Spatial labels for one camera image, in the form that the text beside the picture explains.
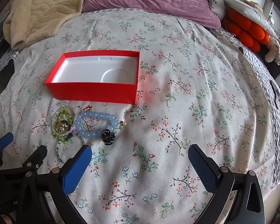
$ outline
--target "plush toy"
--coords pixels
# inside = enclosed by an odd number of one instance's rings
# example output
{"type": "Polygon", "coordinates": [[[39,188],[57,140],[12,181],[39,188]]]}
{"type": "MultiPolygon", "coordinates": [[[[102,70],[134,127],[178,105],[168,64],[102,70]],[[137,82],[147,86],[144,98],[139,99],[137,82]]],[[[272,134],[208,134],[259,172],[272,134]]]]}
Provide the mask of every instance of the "plush toy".
{"type": "Polygon", "coordinates": [[[227,18],[222,20],[222,27],[230,33],[235,34],[236,38],[243,45],[252,51],[260,51],[260,44],[269,44],[269,35],[261,26],[244,17],[234,9],[227,11],[227,18]]]}
{"type": "Polygon", "coordinates": [[[270,51],[265,55],[265,61],[266,62],[272,62],[278,55],[278,46],[277,46],[277,40],[272,39],[267,47],[270,49],[270,51]]]}

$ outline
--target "beige blanket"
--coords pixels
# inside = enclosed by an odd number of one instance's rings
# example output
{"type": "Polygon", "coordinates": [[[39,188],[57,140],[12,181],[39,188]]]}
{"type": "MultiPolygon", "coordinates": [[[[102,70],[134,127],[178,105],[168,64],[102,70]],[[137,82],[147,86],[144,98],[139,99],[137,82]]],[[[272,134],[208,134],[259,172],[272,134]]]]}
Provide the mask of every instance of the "beige blanket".
{"type": "Polygon", "coordinates": [[[54,36],[67,20],[81,14],[84,0],[13,0],[3,25],[6,41],[21,50],[54,36]]]}

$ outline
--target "gold charm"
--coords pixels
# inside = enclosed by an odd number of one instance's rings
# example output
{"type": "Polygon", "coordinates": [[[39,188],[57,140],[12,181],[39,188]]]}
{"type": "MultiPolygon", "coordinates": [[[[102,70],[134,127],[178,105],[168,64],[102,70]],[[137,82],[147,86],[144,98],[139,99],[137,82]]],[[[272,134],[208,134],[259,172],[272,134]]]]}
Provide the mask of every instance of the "gold charm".
{"type": "Polygon", "coordinates": [[[65,126],[65,124],[57,123],[56,130],[59,134],[66,133],[69,130],[69,127],[65,126]]]}
{"type": "Polygon", "coordinates": [[[123,121],[120,121],[120,123],[119,123],[121,126],[126,126],[127,124],[125,123],[125,122],[123,122],[123,121]]]}
{"type": "Polygon", "coordinates": [[[92,106],[88,105],[85,109],[83,109],[84,111],[92,111],[92,106]]]}

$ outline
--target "floral bedsheet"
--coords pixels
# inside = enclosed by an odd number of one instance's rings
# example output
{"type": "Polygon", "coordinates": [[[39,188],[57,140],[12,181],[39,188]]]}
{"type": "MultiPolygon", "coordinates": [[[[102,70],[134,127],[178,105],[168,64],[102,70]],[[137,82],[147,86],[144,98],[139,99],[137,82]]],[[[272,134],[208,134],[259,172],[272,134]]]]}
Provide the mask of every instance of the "floral bedsheet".
{"type": "MultiPolygon", "coordinates": [[[[55,37],[23,49],[0,95],[0,137],[14,134],[3,167],[20,167],[40,145],[48,155],[39,173],[62,166],[51,117],[62,106],[89,104],[125,125],[116,129],[111,146],[85,139],[93,157],[70,198],[87,223],[193,223],[211,198],[187,157],[193,143],[220,166],[255,170],[264,199],[275,187],[274,128],[254,71],[235,45],[195,22],[108,9],[73,18],[55,37]],[[86,49],[141,52],[136,105],[52,97],[44,81],[58,58],[86,49]]],[[[85,130],[102,125],[98,119],[82,122],[85,130]]],[[[61,154],[73,156],[80,147],[73,137],[61,154]]],[[[234,193],[218,223],[233,198],[234,193]]],[[[49,194],[47,199],[55,213],[49,194]]]]}

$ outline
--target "red box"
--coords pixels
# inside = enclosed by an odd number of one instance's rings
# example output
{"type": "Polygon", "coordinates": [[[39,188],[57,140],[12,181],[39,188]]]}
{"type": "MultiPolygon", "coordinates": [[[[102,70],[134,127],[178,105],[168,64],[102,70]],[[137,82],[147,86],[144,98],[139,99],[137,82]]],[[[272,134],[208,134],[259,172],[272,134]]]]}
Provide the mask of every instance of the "red box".
{"type": "Polygon", "coordinates": [[[139,51],[87,50],[64,53],[45,84],[59,100],[134,105],[139,60],[139,51]]]}

